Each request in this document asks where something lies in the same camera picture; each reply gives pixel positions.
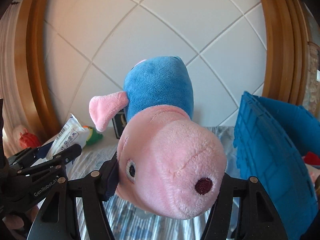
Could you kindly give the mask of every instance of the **blue plush body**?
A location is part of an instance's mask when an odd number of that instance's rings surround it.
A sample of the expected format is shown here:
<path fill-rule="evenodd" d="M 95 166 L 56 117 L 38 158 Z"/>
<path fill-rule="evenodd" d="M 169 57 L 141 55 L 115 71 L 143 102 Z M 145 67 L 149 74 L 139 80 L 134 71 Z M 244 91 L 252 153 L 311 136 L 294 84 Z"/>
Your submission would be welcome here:
<path fill-rule="evenodd" d="M 139 63 L 127 74 L 123 90 L 129 99 L 124 108 L 127 122 L 136 113 L 158 105 L 180 107 L 192 119 L 191 80 L 179 57 L 155 57 Z"/>

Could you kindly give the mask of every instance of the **pink stuffed pig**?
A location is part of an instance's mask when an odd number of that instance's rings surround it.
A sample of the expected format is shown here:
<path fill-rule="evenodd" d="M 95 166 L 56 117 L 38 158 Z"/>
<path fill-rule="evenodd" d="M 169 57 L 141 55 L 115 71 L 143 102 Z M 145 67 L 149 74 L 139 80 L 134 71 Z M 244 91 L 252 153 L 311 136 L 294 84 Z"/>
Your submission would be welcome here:
<path fill-rule="evenodd" d="M 219 139 L 191 120 L 193 91 L 183 61 L 142 61 L 127 74 L 123 91 L 92 98 L 89 112 L 97 130 L 105 130 L 122 108 L 128 123 L 117 148 L 118 196 L 174 219 L 208 210 L 227 160 Z"/>

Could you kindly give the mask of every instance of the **pig nostril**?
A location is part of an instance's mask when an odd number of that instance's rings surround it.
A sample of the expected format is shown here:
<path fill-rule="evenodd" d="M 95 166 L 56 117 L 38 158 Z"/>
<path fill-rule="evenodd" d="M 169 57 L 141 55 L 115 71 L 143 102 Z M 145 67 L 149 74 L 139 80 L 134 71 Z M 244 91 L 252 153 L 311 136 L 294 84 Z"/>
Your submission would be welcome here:
<path fill-rule="evenodd" d="M 200 195 L 207 194 L 212 188 L 212 180 L 209 178 L 201 178 L 198 180 L 195 189 Z"/>

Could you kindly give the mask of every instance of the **blue plastic crate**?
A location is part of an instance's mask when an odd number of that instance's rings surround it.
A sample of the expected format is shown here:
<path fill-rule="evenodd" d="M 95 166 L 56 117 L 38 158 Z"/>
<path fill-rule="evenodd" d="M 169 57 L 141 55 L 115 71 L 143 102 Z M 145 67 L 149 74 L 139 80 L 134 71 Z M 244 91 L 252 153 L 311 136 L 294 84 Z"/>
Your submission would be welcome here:
<path fill-rule="evenodd" d="M 319 122 L 304 108 L 248 92 L 242 95 L 234 140 L 237 167 L 241 178 L 259 178 L 290 240 L 298 240 L 317 214 L 316 195 L 301 155 L 320 154 L 319 138 Z"/>

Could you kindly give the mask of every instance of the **white plastic bag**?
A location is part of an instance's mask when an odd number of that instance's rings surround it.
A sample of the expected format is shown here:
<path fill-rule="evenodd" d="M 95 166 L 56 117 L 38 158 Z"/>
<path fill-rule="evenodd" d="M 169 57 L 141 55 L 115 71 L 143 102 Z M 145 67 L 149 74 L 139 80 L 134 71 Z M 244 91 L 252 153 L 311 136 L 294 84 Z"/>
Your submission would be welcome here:
<path fill-rule="evenodd" d="M 50 147 L 46 159 L 52 160 L 54 155 L 69 148 L 75 143 L 83 148 L 86 145 L 89 136 L 90 130 L 82 127 L 74 115 L 71 115 Z"/>

